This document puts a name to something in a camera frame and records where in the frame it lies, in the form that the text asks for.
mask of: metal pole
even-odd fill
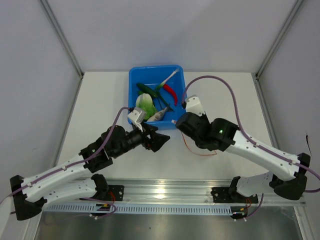
[[[53,30],[56,33],[63,49],[65,50],[65,53],[68,55],[70,61],[72,62],[75,71],[80,76],[80,78],[82,78],[84,73],[80,68],[80,65],[79,65],[71,47],[70,47],[70,44],[68,43],[66,36],[63,33],[62,28],[60,27],[58,20],[57,20],[55,14],[53,13],[53,11],[48,3],[48,0],[38,0],[38,1],[41,5],[45,15],[47,16],[51,26],[53,27]]]
[[[256,77],[258,80],[260,79],[260,76],[264,72],[268,63],[271,61],[271,59],[273,58],[273,56],[277,52],[279,46],[281,45],[282,41],[284,40],[285,36],[287,35],[290,27],[293,25],[298,13],[302,9],[302,6],[305,2],[306,2],[306,0],[297,0],[295,2],[293,8],[291,9],[288,17],[286,18],[281,30],[279,31],[279,33],[278,33],[276,39],[274,40],[268,54],[264,58],[261,66],[256,74]]]
[[[254,82],[254,86],[255,86],[255,90],[256,90],[256,94],[258,96],[259,102],[260,102],[260,106],[262,109],[262,114],[265,120],[265,124],[266,124],[266,129],[268,130],[269,133],[269,137],[270,137],[270,141],[273,147],[280,149],[280,145],[276,136],[276,132],[274,129],[274,126],[272,124],[272,120],[270,117],[270,113],[267,107],[267,103],[260,85],[260,82],[257,80],[257,77],[252,74],[252,78],[253,78],[253,82]]]

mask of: black mounting bracket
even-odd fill
[[[114,195],[115,201],[122,202],[124,199],[124,194],[125,194],[125,186],[123,186],[123,185],[109,185],[109,191],[100,200],[111,202],[113,200],[111,193]]]
[[[211,195],[213,197],[213,202],[217,204],[246,204],[246,199],[250,199],[252,204],[258,203],[258,196],[252,195],[249,197],[244,197],[240,193],[233,192],[229,193],[229,187],[213,187]]]
[[[230,216],[232,219],[243,219],[248,216],[248,209],[244,209],[242,206],[232,206],[231,207],[232,215]]]

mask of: metal frame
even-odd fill
[[[78,87],[76,89],[76,92],[75,92],[75,95],[74,95],[74,99],[73,99],[73,102],[72,102],[72,106],[71,106],[71,109],[69,111],[69,114],[68,114],[68,119],[65,123],[65,126],[63,128],[63,134],[62,134],[62,137],[61,137],[61,141],[59,143],[59,146],[57,148],[57,151],[56,151],[56,154],[53,158],[53,162],[51,163],[51,167],[55,167],[59,161],[59,158],[60,158],[60,154],[61,154],[61,151],[62,151],[62,147],[64,145],[64,142],[65,142],[65,139],[66,139],[66,135],[67,135],[67,131],[68,131],[68,127],[69,127],[69,124],[70,124],[70,121],[71,121],[71,117],[72,117],[72,113],[74,112],[74,109],[75,109],[75,106],[76,106],[76,102],[77,102],[77,99],[78,99],[78,95],[79,95],[79,92],[80,92],[80,88],[81,88],[81,85],[82,85],[82,80],[83,80],[83,76],[81,77],[80,81],[79,81],[79,84],[78,84]]]
[[[48,0],[38,0],[45,15],[47,16],[49,23],[51,24],[54,32],[56,33],[56,36],[58,37],[63,49],[65,50],[66,55],[69,57],[71,63],[73,64],[73,67],[77,74],[82,78],[84,75],[83,71],[81,70],[81,67],[79,65],[79,62],[77,58],[74,55],[74,52],[72,51],[70,44],[68,43],[66,36],[64,32],[62,31],[62,28],[60,24],[58,23],[58,20],[54,14],[54,12],[51,9],[51,6],[48,2]]]
[[[303,4],[306,0],[297,0],[291,9],[289,15],[287,16],[284,24],[282,25],[277,37],[275,38],[274,42],[271,45],[271,48],[267,55],[265,56],[264,60],[262,61],[262,64],[256,74],[257,79],[259,80],[261,74],[264,72],[266,66],[268,63],[272,60],[273,56],[277,52],[278,48],[280,47],[282,41],[284,40],[285,36],[287,35],[289,29],[293,25],[296,17],[298,16],[300,10],[303,7]]]
[[[256,93],[257,93],[257,96],[258,96],[258,99],[259,99],[259,102],[260,102],[260,106],[261,106],[261,109],[262,109],[263,117],[264,117],[264,120],[265,120],[265,123],[266,123],[266,128],[267,128],[268,133],[269,133],[271,144],[272,144],[273,147],[275,147],[277,149],[282,149],[281,145],[278,142],[278,139],[277,139],[277,136],[276,136],[276,132],[275,132],[275,129],[273,127],[272,120],[271,120],[271,117],[270,117],[270,113],[269,113],[269,110],[268,110],[268,107],[267,107],[267,103],[266,103],[265,97],[263,95],[263,91],[262,91],[262,88],[261,88],[261,85],[260,85],[260,82],[258,80],[257,75],[258,74],[256,74],[256,75],[253,74],[252,78],[253,78],[253,82],[254,82],[254,86],[255,86],[255,89],[256,89]],[[314,233],[312,231],[312,228],[311,228],[311,225],[310,225],[310,221],[309,221],[309,218],[308,218],[308,215],[307,215],[307,212],[306,212],[306,208],[307,208],[307,205],[300,206],[300,207],[295,206],[294,207],[295,215],[297,217],[298,224],[299,224],[300,231],[301,231],[303,239],[304,240],[315,240],[315,235],[314,235]]]
[[[170,205],[170,204],[133,204],[133,203],[114,203],[116,206],[116,214],[165,214],[165,215],[201,215],[201,216],[231,216],[230,206],[218,205]],[[91,202],[65,202],[49,206],[44,212],[60,212],[60,213],[88,213],[101,214],[100,206]],[[111,206],[105,213],[113,212],[114,207]]]
[[[109,185],[123,185],[124,195],[121,202],[122,207],[145,207],[145,210],[139,210],[139,214],[147,214],[151,206],[163,206],[165,208],[175,209],[207,209],[208,206],[220,209],[220,207],[243,206],[240,203],[223,204],[213,203],[211,196],[212,187],[228,187],[230,181],[228,180],[139,180],[139,179],[107,179]],[[77,206],[81,201],[74,201]],[[263,206],[268,207],[295,207],[303,209],[306,206],[305,199],[302,197],[299,201],[291,201],[279,197],[276,194],[265,194],[263,199]],[[306,215],[302,215],[302,221],[306,219]],[[30,240],[29,236],[35,236],[38,224],[40,222],[41,214],[29,220],[29,225],[26,230],[25,240]],[[309,233],[309,228],[303,227],[301,232]]]

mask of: orange wire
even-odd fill
[[[183,138],[183,141],[184,141],[184,144],[185,144],[186,148],[187,148],[191,153],[193,153],[193,154],[195,154],[195,155],[197,155],[197,156],[202,156],[202,157],[208,157],[208,156],[217,155],[216,150],[214,150],[214,154],[200,154],[200,153],[195,153],[195,152],[193,152],[193,151],[189,148],[189,146],[188,146],[188,144],[187,144],[187,142],[186,142],[185,136],[184,136],[184,134],[183,134],[182,132],[181,132],[181,135],[182,135],[182,138]]]
[[[252,202],[251,202],[250,198],[246,198],[246,199],[245,199],[245,202],[247,202],[247,200],[248,200],[248,202],[250,203],[250,205],[249,205],[249,206],[247,206],[247,208],[250,208],[250,207],[251,207],[251,205],[252,205]]]
[[[115,203],[116,197],[115,197],[115,195],[113,194],[113,192],[110,191],[110,192],[108,192],[108,194],[111,195],[111,200],[113,201],[113,203]]]

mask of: gray floor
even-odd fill
[[[47,212],[36,240],[302,240],[292,207],[263,207],[248,219],[228,216],[114,214],[100,220]]]

